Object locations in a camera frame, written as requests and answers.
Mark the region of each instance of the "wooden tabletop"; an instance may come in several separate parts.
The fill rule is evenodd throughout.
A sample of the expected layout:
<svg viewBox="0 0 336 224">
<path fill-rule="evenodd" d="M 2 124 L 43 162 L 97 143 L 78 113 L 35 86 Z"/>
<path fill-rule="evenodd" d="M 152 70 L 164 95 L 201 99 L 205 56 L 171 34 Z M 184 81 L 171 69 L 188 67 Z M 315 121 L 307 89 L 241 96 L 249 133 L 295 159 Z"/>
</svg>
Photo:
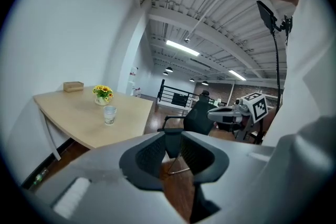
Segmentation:
<svg viewBox="0 0 336 224">
<path fill-rule="evenodd" d="M 104 123 L 103 106 L 95 104 L 93 87 L 76 92 L 50 92 L 34 100 L 53 124 L 78 143 L 97 148 L 143 134 L 152 101 L 113 93 L 109 105 L 117 108 L 114 123 Z"/>
</svg>

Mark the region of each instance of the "fluorescent light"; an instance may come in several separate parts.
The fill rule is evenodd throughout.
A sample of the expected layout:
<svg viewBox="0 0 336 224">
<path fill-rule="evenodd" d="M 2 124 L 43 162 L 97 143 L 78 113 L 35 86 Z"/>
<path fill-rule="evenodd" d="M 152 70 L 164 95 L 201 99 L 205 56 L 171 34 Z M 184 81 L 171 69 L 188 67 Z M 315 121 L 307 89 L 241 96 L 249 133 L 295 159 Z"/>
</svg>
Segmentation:
<svg viewBox="0 0 336 224">
<path fill-rule="evenodd" d="M 172 42 L 172 41 L 170 41 L 170 40 L 167 40 L 167 43 L 166 43 L 166 44 L 169 45 L 169 46 L 173 46 L 173 47 L 175 47 L 175 48 L 177 48 L 177 49 L 180 49 L 180 50 L 184 50 L 184 51 L 186 51 L 186 52 L 189 52 L 190 54 L 195 55 L 195 56 L 198 56 L 198 55 L 200 54 L 200 53 L 197 52 L 197 51 L 194 51 L 194 50 L 192 50 L 192 49 L 189 49 L 189 48 L 187 48 L 187 47 L 185 47 L 185 46 L 182 46 L 182 45 L 177 44 L 177 43 L 175 43 L 175 42 Z"/>
<path fill-rule="evenodd" d="M 235 71 L 233 71 L 233 70 L 229 70 L 229 72 L 230 72 L 231 74 L 235 75 L 236 77 L 240 78 L 241 80 L 246 80 L 246 79 L 244 79 L 241 75 L 237 74 L 237 73 L 236 73 Z"/>
</svg>

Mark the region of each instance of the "bottle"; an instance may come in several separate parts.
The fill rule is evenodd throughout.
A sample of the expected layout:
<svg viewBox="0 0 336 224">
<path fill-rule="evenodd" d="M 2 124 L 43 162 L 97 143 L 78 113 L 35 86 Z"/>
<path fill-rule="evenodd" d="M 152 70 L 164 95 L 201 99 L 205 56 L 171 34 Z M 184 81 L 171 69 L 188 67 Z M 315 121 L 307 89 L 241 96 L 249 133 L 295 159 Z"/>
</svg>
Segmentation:
<svg viewBox="0 0 336 224">
<path fill-rule="evenodd" d="M 42 170 L 42 172 L 39 173 L 39 174 L 35 177 L 34 185 L 39 184 L 39 183 L 43 180 L 43 178 L 47 175 L 47 173 L 48 173 L 48 169 L 47 169 L 47 168 L 44 168 L 44 169 Z"/>
</svg>

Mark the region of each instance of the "cardboard box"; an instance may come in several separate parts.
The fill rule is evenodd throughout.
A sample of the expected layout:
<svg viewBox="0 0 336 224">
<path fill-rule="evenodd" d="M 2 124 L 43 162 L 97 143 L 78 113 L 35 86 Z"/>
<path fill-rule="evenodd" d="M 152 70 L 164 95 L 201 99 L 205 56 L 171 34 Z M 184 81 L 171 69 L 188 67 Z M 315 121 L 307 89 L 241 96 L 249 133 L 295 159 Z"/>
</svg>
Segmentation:
<svg viewBox="0 0 336 224">
<path fill-rule="evenodd" d="M 70 81 L 63 83 L 63 90 L 66 92 L 82 91 L 84 88 L 84 83 L 80 81 Z"/>
</svg>

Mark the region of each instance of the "glass cup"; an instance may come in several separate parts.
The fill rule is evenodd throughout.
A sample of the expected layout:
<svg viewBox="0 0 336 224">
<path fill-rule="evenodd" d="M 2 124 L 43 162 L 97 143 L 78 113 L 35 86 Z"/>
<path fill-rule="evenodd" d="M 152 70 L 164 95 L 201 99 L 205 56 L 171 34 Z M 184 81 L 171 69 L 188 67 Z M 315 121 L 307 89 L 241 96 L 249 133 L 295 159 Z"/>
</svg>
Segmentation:
<svg viewBox="0 0 336 224">
<path fill-rule="evenodd" d="M 106 125 L 112 125 L 114 123 L 115 114 L 117 113 L 117 108 L 111 105 L 104 107 L 104 118 Z"/>
</svg>

